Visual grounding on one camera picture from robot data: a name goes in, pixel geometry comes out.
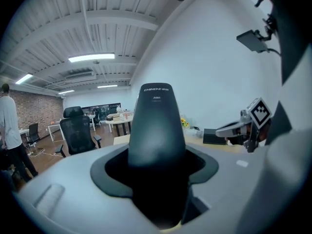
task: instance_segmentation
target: chair armrest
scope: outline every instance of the chair armrest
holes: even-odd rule
[[[65,153],[63,152],[63,144],[61,144],[61,145],[59,145],[56,149],[55,149],[55,153],[56,154],[62,154],[62,156],[64,157],[64,158],[66,158],[66,155],[65,155]]]
[[[102,140],[101,136],[94,135],[93,138],[96,140],[98,147],[101,148],[101,143],[100,143],[100,141]]]

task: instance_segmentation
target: fluorescent light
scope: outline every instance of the fluorescent light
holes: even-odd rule
[[[115,54],[95,54],[95,55],[84,55],[78,57],[70,57],[70,62],[82,61],[82,60],[98,60],[98,59],[115,59]]]
[[[97,88],[110,88],[110,87],[117,87],[118,85],[108,85],[108,86],[99,86]]]
[[[69,92],[74,92],[74,90],[69,90],[69,91],[65,91],[65,92],[60,92],[59,95],[65,94],[65,93],[69,93]]]
[[[19,79],[17,82],[15,82],[15,84],[21,84],[22,82],[26,81],[27,79],[29,79],[32,76],[33,75],[27,74],[22,79]]]

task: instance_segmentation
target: white sticker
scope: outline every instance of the white sticker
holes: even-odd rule
[[[238,160],[236,164],[245,168],[248,166],[248,162],[243,161],[243,160]]]

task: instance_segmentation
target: person's arm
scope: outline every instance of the person's arm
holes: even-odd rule
[[[2,140],[2,148],[6,149],[5,146],[5,122],[4,122],[4,114],[3,110],[0,106],[0,133],[1,133],[1,140]]]

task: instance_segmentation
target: air conditioner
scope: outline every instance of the air conditioner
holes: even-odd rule
[[[66,76],[65,80],[76,83],[76,82],[82,82],[82,81],[89,81],[89,80],[96,80],[97,76],[94,75],[93,71],[90,72],[83,72],[83,73],[77,73],[70,76]]]

